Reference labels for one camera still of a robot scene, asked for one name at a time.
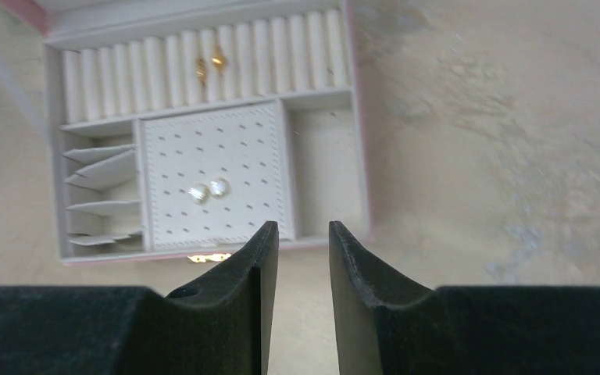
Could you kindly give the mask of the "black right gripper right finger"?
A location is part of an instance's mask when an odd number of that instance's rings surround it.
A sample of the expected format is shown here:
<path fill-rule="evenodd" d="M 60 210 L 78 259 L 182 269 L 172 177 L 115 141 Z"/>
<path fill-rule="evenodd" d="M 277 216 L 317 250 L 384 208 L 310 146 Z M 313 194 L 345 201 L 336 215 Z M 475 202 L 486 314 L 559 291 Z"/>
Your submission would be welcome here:
<path fill-rule="evenodd" d="M 342 374 L 600 374 L 600 287 L 430 289 L 329 225 Z"/>

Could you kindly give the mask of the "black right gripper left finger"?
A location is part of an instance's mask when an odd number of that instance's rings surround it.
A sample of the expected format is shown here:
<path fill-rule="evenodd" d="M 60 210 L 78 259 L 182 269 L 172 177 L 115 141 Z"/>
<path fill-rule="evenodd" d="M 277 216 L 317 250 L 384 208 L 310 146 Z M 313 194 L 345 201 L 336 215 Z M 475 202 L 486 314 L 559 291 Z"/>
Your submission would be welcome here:
<path fill-rule="evenodd" d="M 264 374 L 279 234 L 161 296 L 138 286 L 0 286 L 0 374 Z"/>

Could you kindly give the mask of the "small gold earring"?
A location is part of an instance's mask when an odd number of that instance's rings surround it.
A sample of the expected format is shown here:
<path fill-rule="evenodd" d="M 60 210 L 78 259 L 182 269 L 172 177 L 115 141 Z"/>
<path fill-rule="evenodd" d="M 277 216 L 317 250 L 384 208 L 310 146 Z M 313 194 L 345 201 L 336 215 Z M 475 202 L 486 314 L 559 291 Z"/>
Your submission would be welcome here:
<path fill-rule="evenodd" d="M 196 205 L 204 205 L 211 197 L 209 186 L 203 183 L 193 184 L 188 188 L 187 193 Z"/>

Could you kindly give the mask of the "pink jewelry box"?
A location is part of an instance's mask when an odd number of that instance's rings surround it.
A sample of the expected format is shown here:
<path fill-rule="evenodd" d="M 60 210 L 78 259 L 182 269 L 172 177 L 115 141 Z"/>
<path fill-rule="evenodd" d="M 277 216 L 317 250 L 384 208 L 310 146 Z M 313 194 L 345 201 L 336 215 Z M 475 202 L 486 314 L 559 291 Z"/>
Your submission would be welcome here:
<path fill-rule="evenodd" d="M 349 2 L 3 6 L 43 37 L 63 262 L 225 257 L 266 221 L 284 249 L 370 235 Z"/>

